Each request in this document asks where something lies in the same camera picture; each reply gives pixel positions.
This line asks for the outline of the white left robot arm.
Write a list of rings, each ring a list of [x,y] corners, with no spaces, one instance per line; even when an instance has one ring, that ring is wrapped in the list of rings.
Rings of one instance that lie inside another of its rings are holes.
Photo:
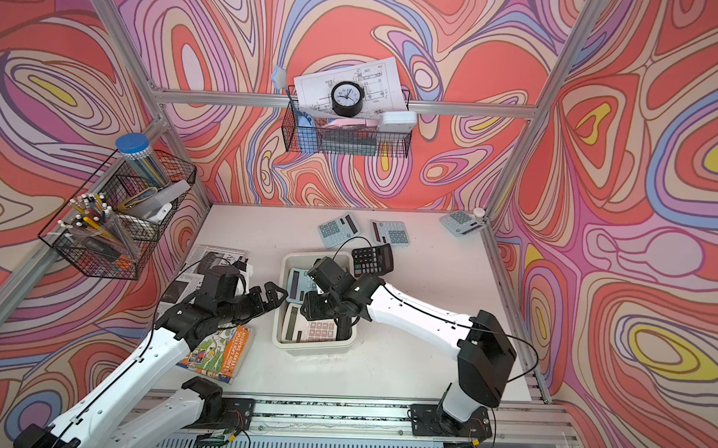
[[[249,287],[242,271],[219,266],[205,274],[200,287],[170,307],[154,323],[135,352],[86,398],[41,428],[27,426],[16,448],[152,448],[177,430],[218,425],[241,413],[226,406],[220,385],[196,376],[170,400],[126,422],[125,417],[168,371],[189,356],[222,322],[245,325],[287,300],[274,282]]]

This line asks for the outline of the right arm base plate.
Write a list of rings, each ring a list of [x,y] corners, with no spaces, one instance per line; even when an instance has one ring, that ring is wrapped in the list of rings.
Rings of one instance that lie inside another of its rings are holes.
[[[411,404],[407,410],[415,437],[465,438],[483,442],[493,437],[493,418],[487,407],[477,408],[467,422],[459,422],[433,404]]]

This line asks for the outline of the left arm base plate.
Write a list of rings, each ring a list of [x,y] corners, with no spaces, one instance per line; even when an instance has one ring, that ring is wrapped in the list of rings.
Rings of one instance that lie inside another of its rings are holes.
[[[213,397],[203,401],[201,415],[183,426],[184,429],[250,429],[255,400],[249,398]]]

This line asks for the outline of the pink calculator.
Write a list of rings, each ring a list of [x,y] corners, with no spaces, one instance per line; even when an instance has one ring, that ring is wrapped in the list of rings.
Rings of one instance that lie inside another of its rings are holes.
[[[337,337],[337,329],[333,320],[307,320],[301,313],[301,306],[292,304],[286,309],[280,342],[283,344],[333,342]]]

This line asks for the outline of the black calculator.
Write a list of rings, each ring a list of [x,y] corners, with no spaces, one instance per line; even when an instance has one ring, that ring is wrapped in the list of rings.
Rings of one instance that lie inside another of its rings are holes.
[[[390,244],[353,249],[351,254],[355,277],[363,274],[383,276],[394,271],[395,259]]]

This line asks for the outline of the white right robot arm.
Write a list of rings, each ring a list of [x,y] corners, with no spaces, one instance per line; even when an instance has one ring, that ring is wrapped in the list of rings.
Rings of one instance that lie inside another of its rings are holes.
[[[501,405],[517,360],[513,337],[490,312],[469,316],[441,310],[372,274],[339,277],[327,289],[306,293],[301,312],[309,321],[334,320],[338,327],[359,319],[389,325],[447,354],[457,364],[457,377],[441,399],[441,411],[460,423],[480,407]]]

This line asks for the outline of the small blue calculator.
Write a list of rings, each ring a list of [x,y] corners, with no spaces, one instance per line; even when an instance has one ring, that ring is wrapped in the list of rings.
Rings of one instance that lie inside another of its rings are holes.
[[[316,294],[321,292],[316,282],[310,278],[308,271],[305,269],[291,268],[286,283],[286,290],[288,292],[287,302],[289,302],[289,304],[302,305],[305,301],[305,295],[309,292]]]

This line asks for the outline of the cream plastic storage box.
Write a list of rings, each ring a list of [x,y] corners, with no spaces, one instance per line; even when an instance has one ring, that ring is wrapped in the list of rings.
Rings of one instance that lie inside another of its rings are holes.
[[[343,354],[356,342],[356,327],[351,329],[347,340],[338,339],[338,327],[333,320],[309,321],[301,314],[303,295],[311,291],[321,294],[307,272],[317,260],[325,256],[332,256],[332,253],[295,252],[283,258],[280,284],[287,291],[288,297],[275,310],[272,340],[279,350],[296,357]]]

